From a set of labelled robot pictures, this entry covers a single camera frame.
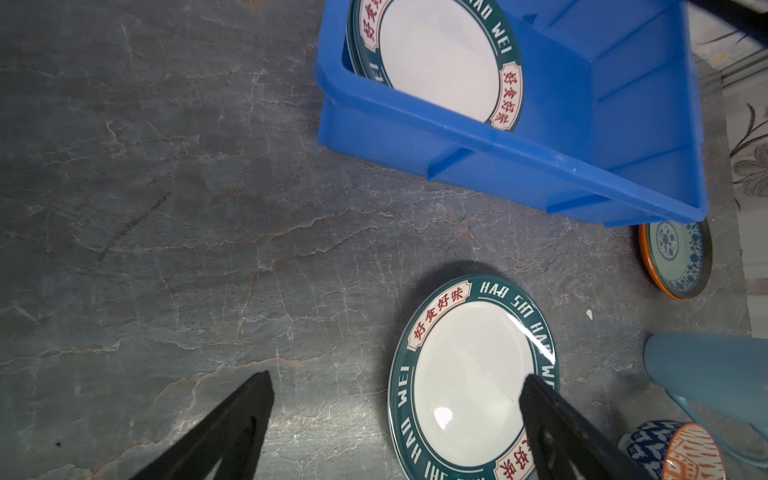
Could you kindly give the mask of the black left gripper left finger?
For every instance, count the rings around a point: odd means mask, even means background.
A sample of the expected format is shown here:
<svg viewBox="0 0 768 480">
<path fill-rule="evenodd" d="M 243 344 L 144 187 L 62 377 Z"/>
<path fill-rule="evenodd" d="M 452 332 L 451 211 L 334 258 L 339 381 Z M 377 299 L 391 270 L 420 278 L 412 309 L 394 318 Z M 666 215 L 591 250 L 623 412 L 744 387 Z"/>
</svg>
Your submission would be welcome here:
<svg viewBox="0 0 768 480">
<path fill-rule="evenodd" d="M 252 480 L 275 394 L 267 371 L 249 377 L 193 429 L 134 475 L 136 479 Z"/>
</svg>

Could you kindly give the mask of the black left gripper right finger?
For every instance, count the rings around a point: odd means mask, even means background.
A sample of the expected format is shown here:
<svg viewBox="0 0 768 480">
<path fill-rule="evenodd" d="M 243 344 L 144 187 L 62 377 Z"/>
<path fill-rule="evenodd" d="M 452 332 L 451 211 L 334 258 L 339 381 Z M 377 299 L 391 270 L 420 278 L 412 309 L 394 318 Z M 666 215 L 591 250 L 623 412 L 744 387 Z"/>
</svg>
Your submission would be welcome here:
<svg viewBox="0 0 768 480">
<path fill-rule="evenodd" d="M 539 479 L 648 479 L 557 391 L 534 374 L 519 405 Z"/>
</svg>

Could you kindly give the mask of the green rim plate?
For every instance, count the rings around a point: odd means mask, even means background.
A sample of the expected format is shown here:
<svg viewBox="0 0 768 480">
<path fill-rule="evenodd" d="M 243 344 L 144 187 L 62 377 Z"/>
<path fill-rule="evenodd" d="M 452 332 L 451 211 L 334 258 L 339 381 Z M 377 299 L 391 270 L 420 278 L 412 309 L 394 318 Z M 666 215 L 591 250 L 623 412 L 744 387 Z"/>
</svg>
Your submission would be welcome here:
<svg viewBox="0 0 768 480">
<path fill-rule="evenodd" d="M 358 75 L 503 131 L 522 112 L 522 54 L 496 1 L 355 0 Z"/>
<path fill-rule="evenodd" d="M 397 344 L 387 412 L 409 479 L 530 479 L 519 406 L 525 379 L 557 389 L 559 362 L 539 306 L 518 285 L 472 274 L 435 290 Z"/>
</svg>

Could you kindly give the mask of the light blue ceramic mug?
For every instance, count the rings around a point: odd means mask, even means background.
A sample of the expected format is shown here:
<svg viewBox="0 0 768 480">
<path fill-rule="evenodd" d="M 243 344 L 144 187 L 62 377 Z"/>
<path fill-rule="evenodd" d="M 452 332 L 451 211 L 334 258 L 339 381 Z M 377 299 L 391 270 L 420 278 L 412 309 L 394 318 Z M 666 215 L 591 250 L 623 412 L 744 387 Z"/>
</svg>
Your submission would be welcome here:
<svg viewBox="0 0 768 480">
<path fill-rule="evenodd" d="M 711 333 L 659 333 L 643 350 L 650 379 L 694 422 L 692 404 L 749 424 L 767 436 L 767 341 Z"/>
</svg>

